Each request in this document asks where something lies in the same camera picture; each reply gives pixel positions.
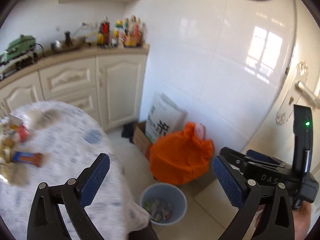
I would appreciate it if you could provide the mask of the right hand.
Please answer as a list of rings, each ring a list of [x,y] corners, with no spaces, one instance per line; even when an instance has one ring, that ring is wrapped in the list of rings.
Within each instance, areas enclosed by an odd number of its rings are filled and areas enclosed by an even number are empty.
[[[311,224],[311,204],[304,201],[300,210],[293,210],[295,240],[304,240]]]

